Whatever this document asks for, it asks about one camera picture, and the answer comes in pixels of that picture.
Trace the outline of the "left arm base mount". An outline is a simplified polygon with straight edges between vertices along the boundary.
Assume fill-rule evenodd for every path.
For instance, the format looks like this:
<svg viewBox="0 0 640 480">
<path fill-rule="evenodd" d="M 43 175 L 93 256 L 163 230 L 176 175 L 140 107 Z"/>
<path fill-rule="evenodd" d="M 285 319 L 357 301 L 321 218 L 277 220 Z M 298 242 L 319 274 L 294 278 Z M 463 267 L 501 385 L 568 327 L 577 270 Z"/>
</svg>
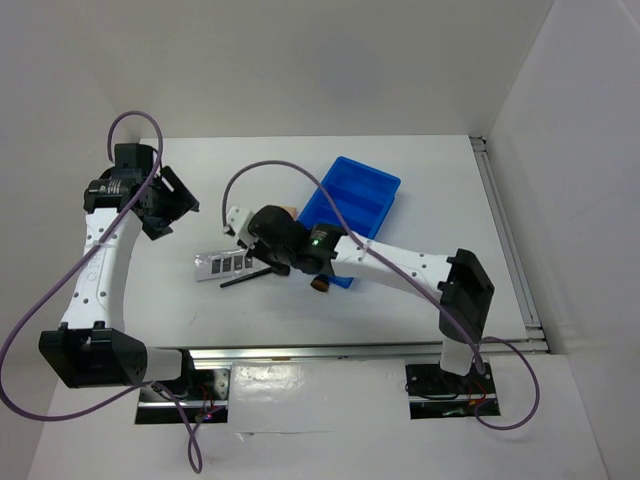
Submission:
<svg viewBox="0 0 640 480">
<path fill-rule="evenodd" d="M 226 424 L 231 368 L 215 366 L 189 373 L 189 384 L 167 383 L 192 424 Z M 136 425 L 179 424 L 182 418 L 172 397 L 157 385 L 144 387 L 138 397 Z"/>
</svg>

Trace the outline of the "black fan makeup brush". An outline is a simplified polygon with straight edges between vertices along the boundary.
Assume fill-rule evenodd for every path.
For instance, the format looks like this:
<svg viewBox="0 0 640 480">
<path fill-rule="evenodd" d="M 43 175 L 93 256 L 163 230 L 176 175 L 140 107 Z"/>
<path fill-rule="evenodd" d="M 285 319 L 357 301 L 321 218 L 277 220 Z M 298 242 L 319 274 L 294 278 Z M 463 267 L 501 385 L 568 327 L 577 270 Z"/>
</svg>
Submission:
<svg viewBox="0 0 640 480">
<path fill-rule="evenodd" d="M 264 277 L 264 276 L 267 276 L 267 275 L 270 275 L 270 274 L 286 277 L 286 276 L 288 276 L 290 274 L 290 268 L 288 266 L 285 266 L 283 268 L 267 267 L 267 268 L 261 269 L 259 271 L 255 271 L 255 272 L 252 272 L 252 273 L 249 273 L 249 274 L 245 274 L 243 276 L 240 276 L 240 277 L 225 281 L 225 282 L 221 283 L 219 285 L 219 287 L 221 289 L 228 288 L 228 287 L 231 287 L 231 286 L 234 286 L 234 285 L 238 285 L 240 283 L 251 281 L 251 280 L 254 280 L 254 279 L 258 279 L 258 278 L 261 278 L 261 277 Z"/>
</svg>

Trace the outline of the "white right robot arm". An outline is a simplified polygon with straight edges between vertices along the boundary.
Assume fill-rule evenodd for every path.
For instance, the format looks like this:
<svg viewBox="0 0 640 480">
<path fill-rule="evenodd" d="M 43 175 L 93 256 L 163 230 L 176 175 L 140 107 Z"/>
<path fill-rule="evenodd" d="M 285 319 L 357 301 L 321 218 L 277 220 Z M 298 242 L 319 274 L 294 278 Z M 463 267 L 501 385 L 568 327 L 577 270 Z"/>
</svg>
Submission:
<svg viewBox="0 0 640 480">
<path fill-rule="evenodd" d="M 436 379 L 460 391 L 471 370 L 482 373 L 479 344 L 495 287 L 476 255 L 429 255 L 373 241 L 344 228 L 319 223 L 308 229 L 281 207 L 254 213 L 231 206 L 225 232 L 260 261 L 312 276 L 361 279 L 424 297 L 439 312 L 444 336 Z"/>
</svg>

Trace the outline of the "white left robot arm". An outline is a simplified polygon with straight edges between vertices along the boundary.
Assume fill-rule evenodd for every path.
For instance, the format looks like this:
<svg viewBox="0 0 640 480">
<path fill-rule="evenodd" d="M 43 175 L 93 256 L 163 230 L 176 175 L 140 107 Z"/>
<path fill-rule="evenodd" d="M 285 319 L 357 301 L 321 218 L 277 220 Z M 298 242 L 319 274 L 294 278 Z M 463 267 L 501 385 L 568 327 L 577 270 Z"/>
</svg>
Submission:
<svg viewBox="0 0 640 480">
<path fill-rule="evenodd" d="M 124 296 L 136 240 L 155 241 L 199 203 L 165 166 L 154 175 L 155 150 L 121 143 L 115 163 L 84 192 L 85 252 L 72 299 L 55 331 L 45 331 L 39 351 L 69 388 L 133 386 L 161 381 L 176 399 L 196 390 L 197 374 L 179 349 L 146 346 L 125 332 Z"/>
</svg>

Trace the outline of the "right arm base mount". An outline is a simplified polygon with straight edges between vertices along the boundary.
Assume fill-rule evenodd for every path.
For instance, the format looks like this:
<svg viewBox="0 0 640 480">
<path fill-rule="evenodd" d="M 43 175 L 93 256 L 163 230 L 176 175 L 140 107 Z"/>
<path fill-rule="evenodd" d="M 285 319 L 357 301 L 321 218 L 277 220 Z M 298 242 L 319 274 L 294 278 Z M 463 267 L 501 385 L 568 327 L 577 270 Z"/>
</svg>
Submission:
<svg viewBox="0 0 640 480">
<path fill-rule="evenodd" d="M 412 420 L 497 417 L 500 407 L 492 370 L 480 374 L 472 366 L 466 376 L 443 371 L 438 364 L 405 366 L 405 391 Z"/>
</svg>

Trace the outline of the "short brown kabuki brush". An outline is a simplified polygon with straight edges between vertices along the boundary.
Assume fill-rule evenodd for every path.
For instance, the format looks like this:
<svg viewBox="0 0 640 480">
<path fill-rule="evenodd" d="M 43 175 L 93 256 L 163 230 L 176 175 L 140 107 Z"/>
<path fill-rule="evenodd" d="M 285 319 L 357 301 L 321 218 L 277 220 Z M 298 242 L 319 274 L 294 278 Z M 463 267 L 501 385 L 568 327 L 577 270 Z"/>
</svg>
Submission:
<svg viewBox="0 0 640 480">
<path fill-rule="evenodd" d="M 330 288 L 329 277 L 323 274 L 319 274 L 313 278 L 313 280 L 310 282 L 310 286 L 318 292 L 327 293 Z"/>
</svg>

